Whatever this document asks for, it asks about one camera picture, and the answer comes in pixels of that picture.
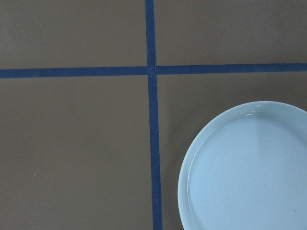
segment blue tape line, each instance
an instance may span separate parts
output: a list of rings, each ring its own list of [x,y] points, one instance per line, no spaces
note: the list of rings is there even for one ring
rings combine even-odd
[[[307,63],[157,66],[157,74],[254,73],[307,71]]]
[[[146,66],[54,69],[0,69],[0,78],[147,75]]]
[[[148,65],[149,128],[152,177],[153,230],[162,230],[157,76],[155,72],[154,0],[145,0]]]

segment plate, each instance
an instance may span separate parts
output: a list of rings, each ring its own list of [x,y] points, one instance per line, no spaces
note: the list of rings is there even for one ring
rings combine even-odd
[[[218,115],[183,160],[185,230],[306,230],[307,112],[251,102]]]

